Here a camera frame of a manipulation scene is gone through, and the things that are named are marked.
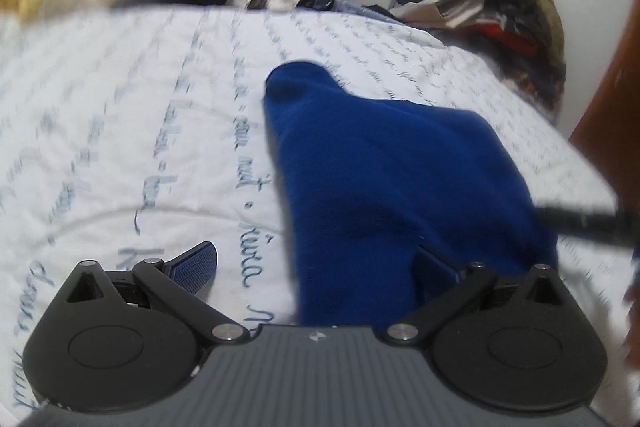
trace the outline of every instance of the brown wooden door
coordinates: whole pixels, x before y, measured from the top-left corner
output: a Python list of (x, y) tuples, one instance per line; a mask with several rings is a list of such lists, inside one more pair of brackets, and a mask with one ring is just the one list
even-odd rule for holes
[(640, 0), (609, 71), (570, 141), (626, 208), (640, 209)]

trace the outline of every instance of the pile of clothes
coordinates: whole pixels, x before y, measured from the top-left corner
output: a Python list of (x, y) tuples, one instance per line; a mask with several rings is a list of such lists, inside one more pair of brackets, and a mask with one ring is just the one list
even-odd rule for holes
[(556, 122), (566, 67), (553, 0), (396, 0), (390, 13), (479, 54), (498, 78)]

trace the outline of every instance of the silver screw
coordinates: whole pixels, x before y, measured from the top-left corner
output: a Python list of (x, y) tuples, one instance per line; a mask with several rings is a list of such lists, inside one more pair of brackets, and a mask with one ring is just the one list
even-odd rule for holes
[(244, 328), (238, 324), (218, 324), (211, 334), (221, 341), (234, 341), (242, 337)]
[(392, 324), (386, 328), (386, 334), (396, 341), (410, 341), (418, 336), (418, 328), (411, 324)]

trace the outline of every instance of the dark blue clothing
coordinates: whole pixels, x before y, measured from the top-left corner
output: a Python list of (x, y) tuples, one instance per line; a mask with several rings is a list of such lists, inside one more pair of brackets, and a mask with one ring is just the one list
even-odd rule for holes
[(420, 243), (506, 275), (558, 265), (557, 236), (477, 114), (359, 98), (309, 62), (273, 70), (264, 106), (293, 218), (301, 325), (381, 328), (414, 311)]

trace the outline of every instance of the bed sheet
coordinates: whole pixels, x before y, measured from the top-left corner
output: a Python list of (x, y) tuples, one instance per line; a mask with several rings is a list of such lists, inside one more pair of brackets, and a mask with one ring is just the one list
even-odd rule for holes
[[(536, 203), (612, 209), (606, 183), (485, 63), (427, 33), (334, 13), (156, 8), (88, 12), (0, 42), (0, 425), (36, 402), (21, 353), (82, 259), (129, 269), (200, 241), (218, 250), (202, 297), (248, 328), (295, 320), (291, 229), (264, 125), (264, 81), (290, 60), (367, 98), (476, 111)], [(630, 251), (561, 237), (561, 276), (609, 369), (594, 405), (638, 417), (623, 367)]]

